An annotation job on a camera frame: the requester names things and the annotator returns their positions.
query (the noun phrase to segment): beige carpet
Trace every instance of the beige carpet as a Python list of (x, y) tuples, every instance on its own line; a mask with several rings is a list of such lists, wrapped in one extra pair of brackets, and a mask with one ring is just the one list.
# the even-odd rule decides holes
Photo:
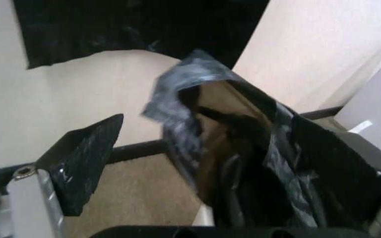
[(68, 237), (88, 238), (117, 225), (190, 225), (200, 201), (165, 155), (107, 165)]

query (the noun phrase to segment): beige wall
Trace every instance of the beige wall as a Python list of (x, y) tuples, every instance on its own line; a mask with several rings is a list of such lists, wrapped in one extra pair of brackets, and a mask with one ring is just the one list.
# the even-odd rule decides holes
[(340, 106), (381, 65), (381, 0), (271, 0), (234, 71), (298, 112)]
[(154, 79), (176, 59), (143, 51), (104, 52), (25, 70), (9, 0), (0, 0), (0, 167), (32, 162), (69, 130), (125, 114), (117, 145), (160, 137), (139, 116)]

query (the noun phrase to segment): white plastic piece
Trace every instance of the white plastic piece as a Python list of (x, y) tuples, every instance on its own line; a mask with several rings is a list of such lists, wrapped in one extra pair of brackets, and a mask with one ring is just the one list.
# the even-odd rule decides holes
[(212, 208), (202, 204), (199, 207), (195, 220), (192, 223), (194, 227), (214, 227), (214, 216)]
[(367, 127), (369, 127), (371, 125), (373, 125), (373, 123), (371, 121), (365, 120), (362, 123), (360, 123), (357, 126), (355, 126), (354, 128), (352, 128), (351, 130), (349, 130), (348, 132), (351, 132), (351, 133), (354, 133), (354, 134), (358, 134), (362, 130), (366, 129)]

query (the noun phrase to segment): black garbage bag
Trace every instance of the black garbage bag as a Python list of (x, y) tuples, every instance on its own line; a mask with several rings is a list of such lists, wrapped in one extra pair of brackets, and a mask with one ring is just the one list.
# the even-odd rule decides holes
[(202, 51), (158, 78), (143, 115), (217, 226), (364, 230), (381, 205), (360, 154)]
[(123, 125), (116, 114), (88, 127), (67, 132), (37, 161), (49, 172), (65, 216), (79, 216), (98, 186)]
[(183, 59), (201, 48), (232, 67), (268, 0), (13, 0), (29, 68), (112, 50)]

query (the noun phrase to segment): bolt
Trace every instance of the bolt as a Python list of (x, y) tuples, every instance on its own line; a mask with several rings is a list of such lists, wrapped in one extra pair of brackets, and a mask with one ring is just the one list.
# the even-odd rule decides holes
[(35, 174), (35, 172), (36, 169), (33, 165), (27, 165), (15, 171), (13, 177), (15, 180), (24, 179)]

